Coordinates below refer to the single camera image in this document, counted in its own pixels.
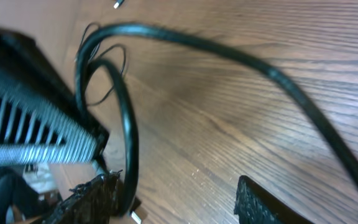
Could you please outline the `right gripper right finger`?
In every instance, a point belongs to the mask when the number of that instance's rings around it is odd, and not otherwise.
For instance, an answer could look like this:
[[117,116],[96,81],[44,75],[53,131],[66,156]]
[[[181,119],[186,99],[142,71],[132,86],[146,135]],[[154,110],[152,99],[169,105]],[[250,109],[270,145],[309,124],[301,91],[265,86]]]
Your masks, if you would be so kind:
[[246,175],[239,177],[234,214],[240,224],[311,223]]

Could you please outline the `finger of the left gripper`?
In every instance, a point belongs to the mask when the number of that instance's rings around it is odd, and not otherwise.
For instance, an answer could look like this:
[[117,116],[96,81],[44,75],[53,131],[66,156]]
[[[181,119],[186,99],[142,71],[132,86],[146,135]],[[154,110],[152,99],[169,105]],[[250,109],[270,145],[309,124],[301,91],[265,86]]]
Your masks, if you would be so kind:
[[35,41],[0,28],[0,165],[88,163],[107,140]]

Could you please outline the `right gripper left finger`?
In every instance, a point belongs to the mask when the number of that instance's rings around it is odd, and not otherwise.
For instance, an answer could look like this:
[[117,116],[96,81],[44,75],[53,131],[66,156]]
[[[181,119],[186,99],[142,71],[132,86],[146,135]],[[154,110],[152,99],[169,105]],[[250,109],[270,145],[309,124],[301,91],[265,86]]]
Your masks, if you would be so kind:
[[109,223],[121,217],[118,202],[120,172],[100,174],[79,184],[54,210],[42,216],[41,224]]

